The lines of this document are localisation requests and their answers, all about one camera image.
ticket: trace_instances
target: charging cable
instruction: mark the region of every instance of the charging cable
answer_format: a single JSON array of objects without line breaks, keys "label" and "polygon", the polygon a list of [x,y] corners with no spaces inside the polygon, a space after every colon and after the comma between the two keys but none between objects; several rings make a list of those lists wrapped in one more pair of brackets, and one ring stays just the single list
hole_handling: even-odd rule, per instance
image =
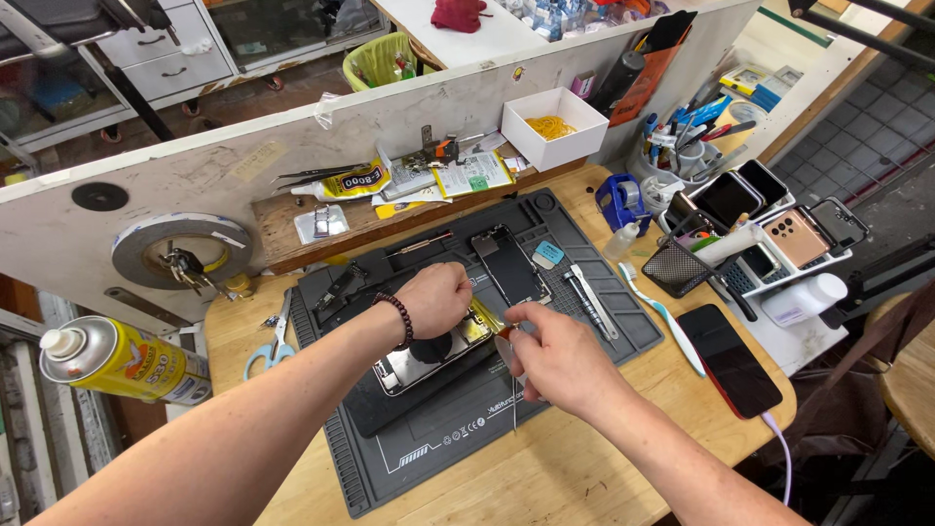
[{"label": "charging cable", "polygon": [[776,436],[779,437],[779,443],[783,445],[783,452],[785,453],[785,494],[783,495],[783,505],[789,505],[789,491],[792,490],[792,455],[789,454],[789,446],[785,443],[783,431],[776,425],[776,419],[772,417],[770,412],[766,411],[760,415],[760,418],[763,418],[763,421],[766,422],[766,425],[770,426],[772,432],[776,433]]}]

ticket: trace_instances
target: drawer handle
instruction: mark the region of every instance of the drawer handle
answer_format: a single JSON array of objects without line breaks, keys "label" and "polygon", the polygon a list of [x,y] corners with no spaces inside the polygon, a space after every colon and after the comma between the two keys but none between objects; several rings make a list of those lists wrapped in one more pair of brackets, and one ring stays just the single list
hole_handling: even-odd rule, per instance
[{"label": "drawer handle", "polygon": [[154,39],[154,40],[150,40],[149,42],[147,42],[146,40],[139,40],[139,41],[137,42],[137,45],[138,45],[138,46],[149,46],[150,44],[155,44],[156,42],[158,42],[158,41],[160,41],[160,40],[165,40],[165,35],[160,35],[159,38],[156,38],[156,39]]},{"label": "drawer handle", "polygon": [[177,73],[163,73],[163,77],[175,77],[176,75],[179,75],[179,73],[181,73],[182,71],[186,71],[187,69],[188,69],[187,67],[183,67]]}]

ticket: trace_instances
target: white box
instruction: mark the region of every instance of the white box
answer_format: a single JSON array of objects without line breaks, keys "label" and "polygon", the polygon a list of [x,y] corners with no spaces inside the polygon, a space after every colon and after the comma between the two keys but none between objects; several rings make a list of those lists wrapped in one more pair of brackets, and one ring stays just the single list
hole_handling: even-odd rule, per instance
[{"label": "white box", "polygon": [[[546,115],[558,115],[578,131],[547,141],[524,121]],[[503,103],[500,132],[529,164],[545,171],[600,150],[608,123],[603,115],[563,87]]]}]

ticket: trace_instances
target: yellow-green trash can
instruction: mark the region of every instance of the yellow-green trash can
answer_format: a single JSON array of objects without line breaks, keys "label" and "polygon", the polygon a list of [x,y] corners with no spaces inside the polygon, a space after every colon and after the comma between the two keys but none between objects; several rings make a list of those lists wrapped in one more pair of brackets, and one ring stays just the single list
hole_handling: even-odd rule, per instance
[{"label": "yellow-green trash can", "polygon": [[[374,83],[374,87],[391,84],[399,80],[394,70],[396,69],[396,52],[403,53],[403,57],[415,67],[415,55],[409,46],[409,36],[401,31],[390,33],[379,38],[374,38],[363,46],[348,53],[344,57],[344,77],[355,92],[370,89],[362,80],[353,74],[351,62],[357,65],[364,72],[367,80]],[[425,73],[433,71],[428,67]]]}]

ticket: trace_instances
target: yellow spray can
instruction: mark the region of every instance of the yellow spray can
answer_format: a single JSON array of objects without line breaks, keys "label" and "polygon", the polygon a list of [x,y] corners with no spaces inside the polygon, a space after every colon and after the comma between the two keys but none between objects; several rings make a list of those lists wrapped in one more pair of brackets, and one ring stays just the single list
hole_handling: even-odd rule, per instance
[{"label": "yellow spray can", "polygon": [[188,405],[211,394],[206,358],[104,316],[49,330],[39,346],[39,370],[52,382]]}]

